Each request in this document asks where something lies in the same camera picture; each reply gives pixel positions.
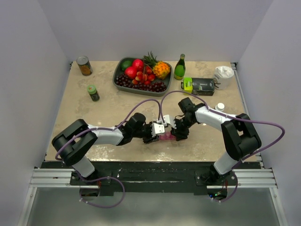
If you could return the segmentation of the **green pill bottle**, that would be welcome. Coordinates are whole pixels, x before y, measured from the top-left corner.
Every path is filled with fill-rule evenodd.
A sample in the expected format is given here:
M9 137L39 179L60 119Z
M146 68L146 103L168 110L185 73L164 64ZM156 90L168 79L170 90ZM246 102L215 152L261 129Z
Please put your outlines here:
M98 94L98 91L95 87L95 85L88 85L87 86L87 92L90 95L91 99L96 102L100 99L100 96Z

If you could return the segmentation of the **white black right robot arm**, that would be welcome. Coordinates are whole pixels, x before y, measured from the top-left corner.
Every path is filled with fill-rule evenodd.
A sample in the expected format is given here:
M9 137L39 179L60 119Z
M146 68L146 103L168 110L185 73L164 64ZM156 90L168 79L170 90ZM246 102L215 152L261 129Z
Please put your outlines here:
M229 116L222 116L205 104L194 104L190 98L185 98L178 103L183 117L175 119L175 128L171 134L176 141L185 140L189 135L189 128L194 124L205 123L222 132L226 152L210 166L210 170L200 176L207 185L220 185L226 180L226 176L232 168L243 157L254 153L261 147L261 139L245 113Z

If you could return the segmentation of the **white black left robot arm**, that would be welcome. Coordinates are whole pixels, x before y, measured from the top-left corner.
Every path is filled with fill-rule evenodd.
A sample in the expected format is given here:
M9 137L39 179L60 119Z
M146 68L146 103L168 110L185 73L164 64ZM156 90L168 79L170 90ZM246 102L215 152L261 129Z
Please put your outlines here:
M156 141L164 127L145 120L143 114L135 113L125 125L107 128L92 126L79 119L55 136L51 144L57 151L56 158L73 167L83 182L92 185L97 181L97 172L86 157L89 149L93 145L126 145L133 138L140 138L146 144Z

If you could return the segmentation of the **pink weekly pill organizer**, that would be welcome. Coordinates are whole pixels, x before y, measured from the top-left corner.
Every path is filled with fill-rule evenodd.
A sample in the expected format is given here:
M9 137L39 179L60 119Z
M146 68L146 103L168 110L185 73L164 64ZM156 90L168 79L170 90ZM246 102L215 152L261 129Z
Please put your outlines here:
M159 135L159 139L162 141L168 141L168 140L176 140L176 137L171 134L171 132L167 132L165 134Z

